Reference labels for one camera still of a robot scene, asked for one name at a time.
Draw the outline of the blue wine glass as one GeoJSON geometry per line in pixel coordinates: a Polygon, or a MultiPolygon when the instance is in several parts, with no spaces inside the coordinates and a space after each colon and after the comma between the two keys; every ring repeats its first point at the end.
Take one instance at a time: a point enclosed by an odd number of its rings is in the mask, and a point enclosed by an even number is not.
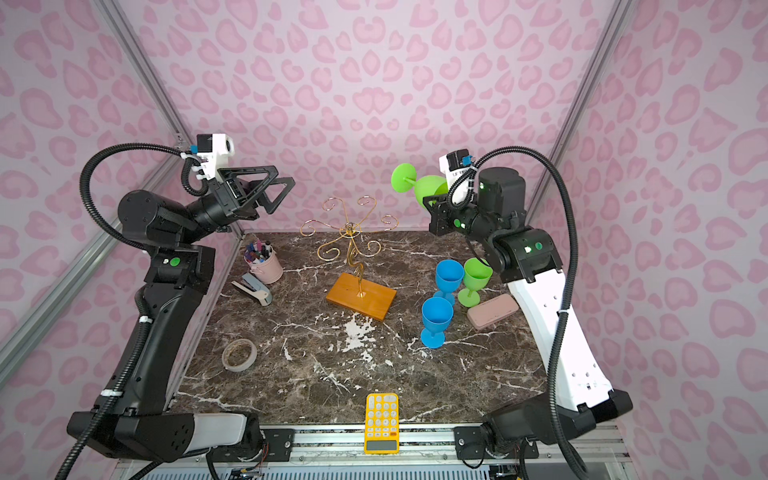
{"type": "Polygon", "coordinates": [[[451,305],[456,303],[454,292],[460,287],[464,278],[464,267],[453,259],[443,260],[438,263],[435,272],[437,291],[435,298],[442,298],[451,305]]]}
{"type": "Polygon", "coordinates": [[[421,308],[423,330],[422,343],[430,349],[437,349],[445,343],[445,330],[454,316],[453,305],[446,299],[432,297],[421,308]]]}

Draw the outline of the green wine glass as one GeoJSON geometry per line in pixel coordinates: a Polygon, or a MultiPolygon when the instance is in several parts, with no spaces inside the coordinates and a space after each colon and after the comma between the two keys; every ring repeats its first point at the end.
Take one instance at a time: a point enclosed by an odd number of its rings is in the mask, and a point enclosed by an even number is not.
{"type": "Polygon", "coordinates": [[[398,193],[413,191],[417,202],[429,211],[434,201],[424,203],[426,197],[447,194],[449,187],[444,177],[427,175],[419,177],[414,165],[402,163],[391,174],[391,186],[398,193]]]}
{"type": "Polygon", "coordinates": [[[458,301],[467,308],[480,303],[479,291],[486,287],[493,275],[493,269],[477,258],[464,264],[464,287],[459,291],[458,301]]]}

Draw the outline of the gold wire glass rack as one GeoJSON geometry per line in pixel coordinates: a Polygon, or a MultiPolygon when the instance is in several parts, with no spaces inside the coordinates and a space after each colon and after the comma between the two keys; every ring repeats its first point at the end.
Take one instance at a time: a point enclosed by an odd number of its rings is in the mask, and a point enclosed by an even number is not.
{"type": "Polygon", "coordinates": [[[316,256],[324,262],[333,262],[337,260],[342,254],[341,248],[337,246],[338,242],[347,242],[344,262],[349,268],[353,270],[353,275],[363,279],[365,271],[363,258],[373,258],[377,256],[382,250],[382,245],[378,240],[368,240],[365,245],[365,250],[362,251],[360,249],[360,245],[358,244],[359,239],[362,241],[362,238],[365,235],[373,235],[392,231],[399,226],[399,220],[394,215],[386,214],[380,218],[380,223],[385,226],[384,229],[376,231],[365,231],[363,226],[375,212],[378,202],[374,197],[370,195],[364,195],[357,199],[357,205],[367,208],[368,211],[360,220],[353,221],[350,218],[347,203],[341,198],[329,197],[323,202],[322,209],[325,212],[331,212],[337,206],[341,206],[344,217],[342,224],[340,226],[335,226],[331,223],[327,223],[318,219],[310,219],[301,225],[300,235],[303,237],[312,237],[317,232],[318,226],[327,227],[331,231],[336,230],[337,237],[319,245],[316,250],[316,256]]]}

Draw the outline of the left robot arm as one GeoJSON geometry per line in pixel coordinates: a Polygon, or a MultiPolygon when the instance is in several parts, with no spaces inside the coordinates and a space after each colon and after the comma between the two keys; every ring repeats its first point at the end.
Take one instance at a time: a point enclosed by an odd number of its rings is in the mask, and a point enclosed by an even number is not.
{"type": "Polygon", "coordinates": [[[207,194],[188,205],[134,190],[118,207],[126,236],[145,244],[150,266],[134,301],[138,319],[118,366],[89,411],[76,412],[67,432],[84,448],[114,459],[171,463],[219,449],[228,459],[263,448],[254,414],[169,414],[167,389],[188,324],[214,275],[214,248],[201,239],[237,220],[273,213],[294,187],[274,166],[225,168],[207,194]]]}

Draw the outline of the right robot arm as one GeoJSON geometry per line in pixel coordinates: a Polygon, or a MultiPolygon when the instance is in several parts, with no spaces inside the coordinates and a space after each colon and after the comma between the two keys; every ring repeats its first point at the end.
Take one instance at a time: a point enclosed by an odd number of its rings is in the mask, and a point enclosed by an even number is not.
{"type": "Polygon", "coordinates": [[[480,426],[485,449],[519,453],[539,441],[559,445],[565,459],[579,461],[569,442],[633,408],[629,394],[607,379],[586,341],[567,294],[573,282],[551,236],[525,225],[525,181],[511,168],[479,173],[478,190],[460,207],[449,193],[423,199],[429,230],[461,233],[479,242],[485,264],[499,274],[519,305],[546,365],[544,393],[486,414],[480,426]]]}

